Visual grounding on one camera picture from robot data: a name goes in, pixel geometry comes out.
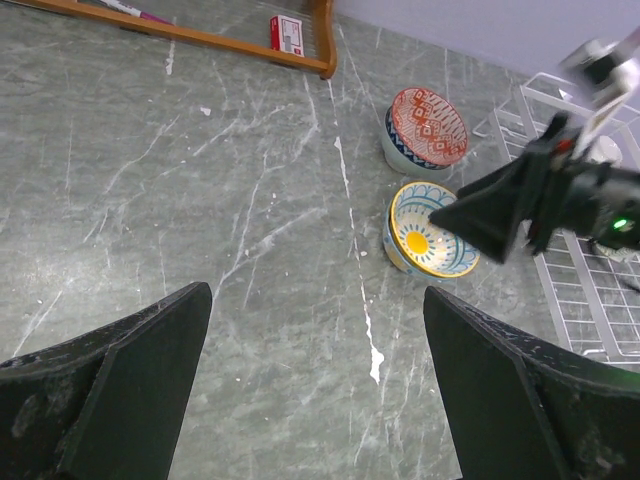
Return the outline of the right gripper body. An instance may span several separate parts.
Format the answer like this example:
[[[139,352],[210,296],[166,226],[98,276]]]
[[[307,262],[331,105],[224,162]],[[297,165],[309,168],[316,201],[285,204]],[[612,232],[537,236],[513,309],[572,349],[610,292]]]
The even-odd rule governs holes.
[[[604,247],[639,249],[639,173],[596,163],[578,148],[583,130],[566,112],[555,114],[544,133],[521,155],[525,162],[522,218],[530,222],[532,253],[547,250],[552,234],[572,232]]]

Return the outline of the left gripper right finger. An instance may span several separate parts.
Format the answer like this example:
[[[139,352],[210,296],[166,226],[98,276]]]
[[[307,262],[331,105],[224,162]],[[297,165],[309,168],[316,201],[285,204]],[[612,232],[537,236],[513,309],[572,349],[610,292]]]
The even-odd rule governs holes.
[[[464,479],[636,479],[639,376],[425,291],[427,340]]]

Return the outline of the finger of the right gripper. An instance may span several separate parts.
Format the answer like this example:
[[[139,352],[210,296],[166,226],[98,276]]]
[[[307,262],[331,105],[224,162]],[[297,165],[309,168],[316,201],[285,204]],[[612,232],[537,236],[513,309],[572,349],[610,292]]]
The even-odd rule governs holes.
[[[461,188],[457,199],[429,216],[490,260],[503,264],[513,250],[517,229],[535,206],[531,161],[519,159]]]

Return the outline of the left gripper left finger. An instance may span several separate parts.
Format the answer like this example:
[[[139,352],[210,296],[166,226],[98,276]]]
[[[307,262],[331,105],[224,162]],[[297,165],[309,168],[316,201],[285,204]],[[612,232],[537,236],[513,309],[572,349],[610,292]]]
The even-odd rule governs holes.
[[[3,362],[2,478],[167,478],[211,308],[210,286],[194,282]]]

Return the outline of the blue yellow patterned bowl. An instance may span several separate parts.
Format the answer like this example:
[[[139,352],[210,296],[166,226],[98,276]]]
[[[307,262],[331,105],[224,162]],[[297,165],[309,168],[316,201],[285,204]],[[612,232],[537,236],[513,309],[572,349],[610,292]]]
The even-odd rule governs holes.
[[[410,182],[395,193],[387,208],[383,245],[399,270],[415,277],[448,280],[476,267],[479,251],[430,221],[434,211],[455,201],[451,191],[425,181]]]

